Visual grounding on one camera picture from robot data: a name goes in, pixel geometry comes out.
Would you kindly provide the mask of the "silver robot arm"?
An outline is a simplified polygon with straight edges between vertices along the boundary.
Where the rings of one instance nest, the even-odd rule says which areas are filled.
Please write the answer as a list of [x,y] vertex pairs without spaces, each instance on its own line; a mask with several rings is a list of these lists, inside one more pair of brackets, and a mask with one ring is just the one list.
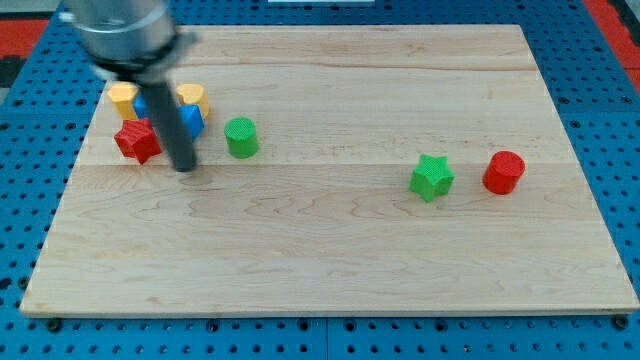
[[71,25],[94,71],[106,80],[156,84],[197,42],[181,31],[164,0],[64,0]]

